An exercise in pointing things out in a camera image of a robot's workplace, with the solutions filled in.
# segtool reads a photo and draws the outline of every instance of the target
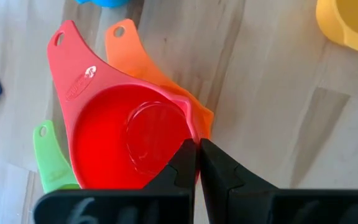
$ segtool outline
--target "yellow plastic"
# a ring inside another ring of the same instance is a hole
[[[358,0],[318,0],[316,18],[331,41],[358,50]]]
[[[201,138],[211,137],[214,114],[205,108],[191,93],[166,77],[143,49],[136,26],[130,19],[112,25],[106,31],[108,64],[132,77],[158,85],[176,95],[190,99],[194,109],[196,129]]]

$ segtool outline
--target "green plastic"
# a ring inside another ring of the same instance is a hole
[[[79,189],[73,170],[56,139],[52,121],[46,120],[34,129],[34,150],[45,193],[58,189]]]

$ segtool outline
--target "wooden floor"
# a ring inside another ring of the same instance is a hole
[[[104,31],[136,20],[155,63],[215,112],[213,141],[271,183],[358,188],[358,52],[321,34],[316,1],[133,1],[0,0],[0,223],[32,223],[42,195],[33,128],[53,119],[67,148],[45,51],[65,19],[103,59]]]

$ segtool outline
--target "red measuring cup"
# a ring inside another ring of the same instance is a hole
[[[81,188],[141,189],[184,139],[199,142],[188,98],[104,63],[73,21],[56,31],[47,52]]]

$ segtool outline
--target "hanging hole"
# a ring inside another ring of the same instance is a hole
[[[47,127],[42,126],[42,128],[40,129],[40,136],[44,137],[47,134]]]
[[[122,37],[122,35],[124,35],[124,33],[125,33],[125,29],[123,27],[117,27],[114,30],[114,36],[115,37]]]
[[[59,33],[56,37],[56,41],[55,41],[55,45],[56,46],[59,46],[62,42],[63,42],[63,39],[65,38],[65,34],[64,33]]]

